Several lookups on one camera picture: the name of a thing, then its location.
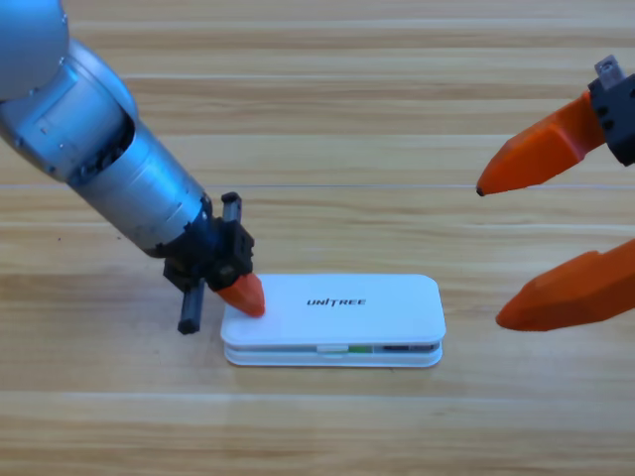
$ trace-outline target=black connector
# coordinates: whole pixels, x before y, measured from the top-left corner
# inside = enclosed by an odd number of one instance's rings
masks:
[[[588,86],[606,145],[620,164],[635,163],[635,74],[605,89],[600,78]]]

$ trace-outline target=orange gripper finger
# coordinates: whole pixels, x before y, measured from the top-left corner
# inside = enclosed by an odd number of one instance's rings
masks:
[[[254,274],[241,276],[228,288],[216,292],[229,305],[252,317],[265,313],[265,294],[260,279]]]
[[[483,196],[544,183],[604,142],[586,91],[507,141],[485,168],[476,191]]]
[[[528,283],[496,317],[502,327],[547,331],[599,322],[635,307],[635,240],[585,253]]]

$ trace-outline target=metal cylinder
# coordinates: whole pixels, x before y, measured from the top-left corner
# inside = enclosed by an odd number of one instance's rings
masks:
[[[199,215],[204,190],[150,130],[137,122],[130,147],[72,188],[142,250],[167,245]]]

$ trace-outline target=power bank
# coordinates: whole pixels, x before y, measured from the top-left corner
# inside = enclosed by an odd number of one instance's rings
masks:
[[[227,306],[225,357],[236,365],[430,367],[443,355],[437,283],[422,275],[259,275],[267,310]]]

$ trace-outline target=wooden table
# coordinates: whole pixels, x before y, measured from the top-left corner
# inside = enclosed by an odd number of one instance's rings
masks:
[[[577,97],[632,0],[65,0],[72,33],[217,200],[260,273],[421,273],[448,335],[425,371],[242,369],[176,331],[153,261],[64,186],[0,154],[0,474],[635,474],[635,315],[497,327],[522,285],[635,237],[604,147],[479,198],[504,141]]]

